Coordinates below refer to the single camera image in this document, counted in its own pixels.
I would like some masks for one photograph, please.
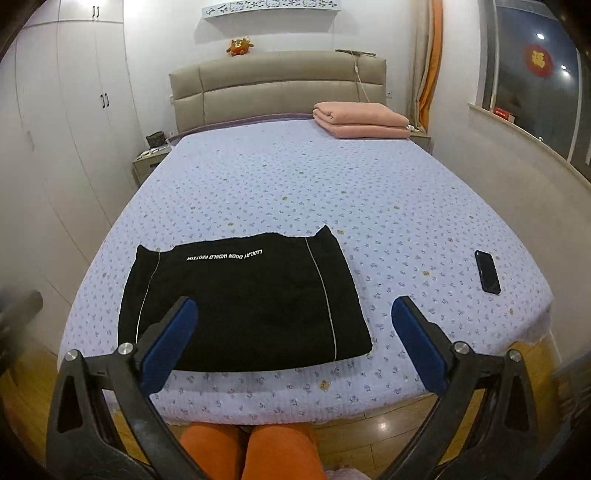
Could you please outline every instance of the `pink blanket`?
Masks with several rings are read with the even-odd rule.
[[[408,118],[381,103],[321,102],[314,106],[317,116],[328,124],[383,125],[406,127]]]
[[[314,120],[336,138],[408,138],[410,130],[402,127],[383,127],[382,125],[333,125],[312,113]]]

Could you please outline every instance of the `folded black shirt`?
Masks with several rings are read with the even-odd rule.
[[[136,342],[181,296],[195,300],[197,328],[177,363],[197,372],[307,367],[371,351],[339,243],[262,233],[177,245],[141,245],[125,285],[119,343]]]

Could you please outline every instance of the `orange pants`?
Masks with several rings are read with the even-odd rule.
[[[242,433],[234,425],[196,423],[180,441],[212,480],[326,480],[309,425],[260,425],[248,445]]]

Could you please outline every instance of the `headboard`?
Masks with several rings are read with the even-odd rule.
[[[386,103],[386,61],[336,51],[249,53],[170,74],[178,133],[272,113],[311,113],[318,102]]]

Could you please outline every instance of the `beige curtain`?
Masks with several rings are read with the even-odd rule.
[[[416,128],[426,132],[443,47],[443,1],[415,0],[413,7],[417,30],[408,117]]]

